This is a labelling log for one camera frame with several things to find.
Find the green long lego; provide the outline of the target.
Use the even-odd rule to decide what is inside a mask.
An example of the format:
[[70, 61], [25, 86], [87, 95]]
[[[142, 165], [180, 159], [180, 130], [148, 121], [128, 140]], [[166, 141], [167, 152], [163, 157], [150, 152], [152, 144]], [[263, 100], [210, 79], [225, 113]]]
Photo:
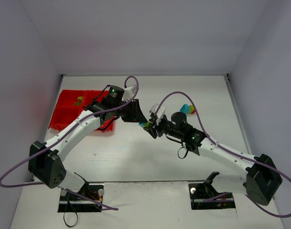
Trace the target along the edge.
[[73, 103], [74, 106], [81, 106], [83, 101], [83, 96], [77, 97], [77, 101]]

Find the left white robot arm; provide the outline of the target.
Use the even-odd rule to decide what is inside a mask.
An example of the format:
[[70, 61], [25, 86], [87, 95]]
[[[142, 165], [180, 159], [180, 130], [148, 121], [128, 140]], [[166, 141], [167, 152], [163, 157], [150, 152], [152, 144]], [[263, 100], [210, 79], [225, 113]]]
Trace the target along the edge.
[[79, 192], [85, 180], [67, 171], [63, 161], [82, 139], [113, 117], [120, 117], [124, 122], [145, 123], [147, 119], [135, 99], [138, 89], [137, 85], [125, 88], [110, 86], [105, 97], [100, 101], [93, 99], [57, 136], [44, 143], [36, 141], [30, 146], [32, 159], [28, 170], [49, 188], [60, 187]]

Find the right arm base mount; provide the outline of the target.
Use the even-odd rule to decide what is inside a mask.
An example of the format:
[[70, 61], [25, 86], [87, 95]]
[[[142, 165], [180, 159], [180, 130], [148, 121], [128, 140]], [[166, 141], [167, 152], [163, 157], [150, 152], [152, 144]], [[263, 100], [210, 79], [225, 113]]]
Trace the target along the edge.
[[189, 183], [189, 195], [192, 210], [223, 210], [235, 209], [235, 202], [232, 193], [221, 195], [212, 186], [214, 178], [219, 175], [219, 172], [211, 173], [202, 183]]

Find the teal lego block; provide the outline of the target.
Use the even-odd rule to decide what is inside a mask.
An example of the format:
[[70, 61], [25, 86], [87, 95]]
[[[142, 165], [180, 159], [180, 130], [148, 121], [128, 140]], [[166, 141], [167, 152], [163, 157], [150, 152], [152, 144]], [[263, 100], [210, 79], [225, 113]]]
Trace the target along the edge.
[[190, 114], [190, 106], [187, 105], [187, 104], [184, 104], [181, 109], [180, 109], [180, 112], [183, 112], [185, 114]]

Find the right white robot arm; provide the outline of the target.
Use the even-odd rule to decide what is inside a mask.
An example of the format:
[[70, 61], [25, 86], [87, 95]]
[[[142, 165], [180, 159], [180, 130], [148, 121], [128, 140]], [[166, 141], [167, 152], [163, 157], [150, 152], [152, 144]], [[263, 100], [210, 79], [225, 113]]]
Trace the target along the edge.
[[188, 124], [187, 116], [183, 112], [175, 112], [171, 120], [163, 116], [156, 122], [152, 118], [143, 129], [154, 139], [169, 135], [186, 151], [210, 158], [235, 171], [235, 175], [212, 173], [213, 180], [209, 184], [219, 193], [244, 194], [255, 203], [266, 206], [282, 183], [282, 178], [269, 156], [253, 156], [238, 151], [234, 155], [230, 154], [223, 145], [212, 143], [203, 131]]

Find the green lego cube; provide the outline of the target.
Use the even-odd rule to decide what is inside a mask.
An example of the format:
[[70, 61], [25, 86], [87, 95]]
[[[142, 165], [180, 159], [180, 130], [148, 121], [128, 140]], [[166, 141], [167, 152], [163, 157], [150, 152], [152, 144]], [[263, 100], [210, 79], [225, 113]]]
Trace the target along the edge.
[[189, 106], [189, 114], [194, 114], [195, 113], [195, 107], [193, 105]]

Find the green and blue lego stack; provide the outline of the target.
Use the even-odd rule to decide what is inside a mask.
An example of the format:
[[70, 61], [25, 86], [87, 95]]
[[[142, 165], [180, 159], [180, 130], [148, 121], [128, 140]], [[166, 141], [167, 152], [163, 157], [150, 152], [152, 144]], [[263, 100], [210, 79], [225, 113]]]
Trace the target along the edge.
[[139, 126], [141, 126], [142, 128], [146, 128], [148, 127], [150, 124], [150, 122], [146, 122], [146, 123], [139, 123]]

